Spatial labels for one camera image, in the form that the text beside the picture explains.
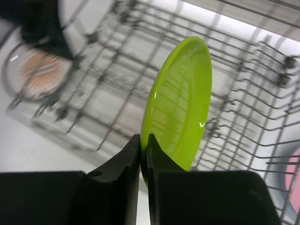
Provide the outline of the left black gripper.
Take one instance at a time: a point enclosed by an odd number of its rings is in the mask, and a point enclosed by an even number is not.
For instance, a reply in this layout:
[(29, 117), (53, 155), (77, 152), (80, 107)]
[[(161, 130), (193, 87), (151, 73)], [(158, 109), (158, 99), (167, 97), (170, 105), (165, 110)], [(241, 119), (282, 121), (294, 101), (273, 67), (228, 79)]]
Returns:
[(21, 38), (34, 48), (72, 60), (64, 38), (57, 0), (2, 0), (0, 17), (21, 27)]

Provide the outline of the white plate floral pattern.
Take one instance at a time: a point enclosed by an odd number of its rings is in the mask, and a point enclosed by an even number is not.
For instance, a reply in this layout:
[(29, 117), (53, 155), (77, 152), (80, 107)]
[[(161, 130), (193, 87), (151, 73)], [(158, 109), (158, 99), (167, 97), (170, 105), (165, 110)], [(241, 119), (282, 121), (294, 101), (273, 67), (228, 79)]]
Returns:
[(45, 52), (31, 53), (21, 66), (21, 85), (26, 85), (25, 97), (42, 99), (53, 93), (67, 76), (69, 62)]

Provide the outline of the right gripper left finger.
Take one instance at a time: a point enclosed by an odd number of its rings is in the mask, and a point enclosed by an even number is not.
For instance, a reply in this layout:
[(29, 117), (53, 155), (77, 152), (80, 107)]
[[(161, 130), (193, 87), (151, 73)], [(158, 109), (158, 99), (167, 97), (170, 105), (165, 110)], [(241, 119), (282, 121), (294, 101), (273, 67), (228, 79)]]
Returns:
[(139, 135), (89, 173), (0, 175), (3, 225), (134, 225), (139, 188)]

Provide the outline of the green plate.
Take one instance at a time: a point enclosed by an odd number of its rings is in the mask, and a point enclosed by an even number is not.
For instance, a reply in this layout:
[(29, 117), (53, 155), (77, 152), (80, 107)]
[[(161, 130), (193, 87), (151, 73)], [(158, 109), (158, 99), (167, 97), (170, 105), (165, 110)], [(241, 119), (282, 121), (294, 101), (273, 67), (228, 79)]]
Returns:
[(188, 171), (203, 137), (212, 92), (212, 62), (205, 41), (181, 41), (159, 70), (143, 115), (140, 146), (143, 180), (148, 182), (146, 146), (154, 134), (161, 149)]

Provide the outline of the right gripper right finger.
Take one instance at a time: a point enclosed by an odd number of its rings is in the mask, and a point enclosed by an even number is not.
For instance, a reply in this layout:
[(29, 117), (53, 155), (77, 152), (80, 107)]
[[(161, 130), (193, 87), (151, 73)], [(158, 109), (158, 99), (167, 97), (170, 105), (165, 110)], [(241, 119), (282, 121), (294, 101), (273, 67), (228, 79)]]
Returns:
[(153, 225), (278, 225), (263, 179), (250, 171), (186, 172), (149, 136), (147, 177)]

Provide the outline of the grey wire dish rack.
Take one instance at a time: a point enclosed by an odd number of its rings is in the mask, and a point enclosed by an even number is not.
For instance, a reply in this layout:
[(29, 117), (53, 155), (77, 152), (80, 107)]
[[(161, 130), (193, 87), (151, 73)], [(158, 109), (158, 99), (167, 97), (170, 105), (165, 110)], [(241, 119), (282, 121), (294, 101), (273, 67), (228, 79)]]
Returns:
[(297, 0), (67, 0), (75, 68), (10, 114), (89, 163), (140, 132), (159, 69), (189, 36), (212, 61), (212, 93), (193, 171), (249, 170), (284, 225), (300, 222), (300, 3)]

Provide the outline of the white plate teal rim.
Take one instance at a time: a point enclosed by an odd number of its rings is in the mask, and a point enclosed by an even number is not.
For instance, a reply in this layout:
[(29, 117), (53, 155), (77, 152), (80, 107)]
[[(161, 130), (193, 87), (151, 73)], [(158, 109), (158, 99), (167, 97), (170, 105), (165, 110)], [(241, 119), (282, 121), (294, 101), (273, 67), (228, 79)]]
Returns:
[[(3, 80), (4, 88), (11, 96), (13, 97), (19, 96), (21, 100), (26, 100), (26, 101), (39, 101), (50, 95), (49, 94), (42, 99), (36, 99), (36, 100), (32, 98), (26, 98), (24, 92), (26, 85), (25, 84), (21, 85), (20, 74), (21, 74), (22, 63), (31, 53), (37, 51), (42, 52), (41, 50), (29, 47), (24, 42), (20, 42), (11, 50), (11, 52), (6, 57), (2, 68), (1, 78)], [(71, 62), (70, 61), (68, 62), (69, 62), (69, 66), (67, 69), (67, 76), (65, 78), (65, 81), (63, 81), (62, 84), (54, 92), (59, 91), (60, 88), (62, 88), (65, 82), (67, 81), (68, 70), (70, 69), (71, 66)]]

